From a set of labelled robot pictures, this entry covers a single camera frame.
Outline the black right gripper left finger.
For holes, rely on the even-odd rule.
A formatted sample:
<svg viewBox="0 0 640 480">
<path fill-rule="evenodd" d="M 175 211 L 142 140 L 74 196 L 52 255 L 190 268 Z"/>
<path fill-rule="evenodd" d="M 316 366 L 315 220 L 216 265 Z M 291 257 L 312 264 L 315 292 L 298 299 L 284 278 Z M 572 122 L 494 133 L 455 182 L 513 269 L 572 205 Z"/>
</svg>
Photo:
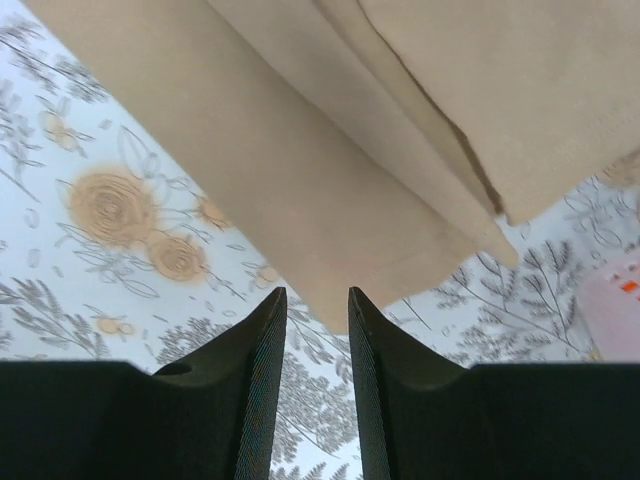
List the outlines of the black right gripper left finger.
<svg viewBox="0 0 640 480">
<path fill-rule="evenodd" d="M 5 479 L 265 479 L 287 295 L 154 374 L 116 361 L 5 361 Z"/>
</svg>

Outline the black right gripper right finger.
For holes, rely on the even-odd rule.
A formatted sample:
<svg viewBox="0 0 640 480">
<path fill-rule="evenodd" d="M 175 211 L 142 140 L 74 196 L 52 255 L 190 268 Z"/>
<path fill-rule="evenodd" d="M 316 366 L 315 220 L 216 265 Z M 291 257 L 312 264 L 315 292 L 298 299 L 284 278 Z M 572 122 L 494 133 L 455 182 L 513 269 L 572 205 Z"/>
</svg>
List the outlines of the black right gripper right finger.
<svg viewBox="0 0 640 480">
<path fill-rule="evenodd" d="M 367 479 L 635 479 L 634 364 L 464 368 L 348 297 L 362 470 Z"/>
</svg>

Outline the beige t shirt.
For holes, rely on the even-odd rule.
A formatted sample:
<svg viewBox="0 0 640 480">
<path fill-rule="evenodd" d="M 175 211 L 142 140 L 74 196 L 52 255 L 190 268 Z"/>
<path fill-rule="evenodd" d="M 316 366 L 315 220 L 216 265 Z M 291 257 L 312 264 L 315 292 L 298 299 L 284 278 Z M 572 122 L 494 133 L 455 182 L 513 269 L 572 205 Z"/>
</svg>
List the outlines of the beige t shirt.
<svg viewBox="0 0 640 480">
<path fill-rule="evenodd" d="M 32 1 L 329 328 L 639 152 L 635 1 Z"/>
</svg>

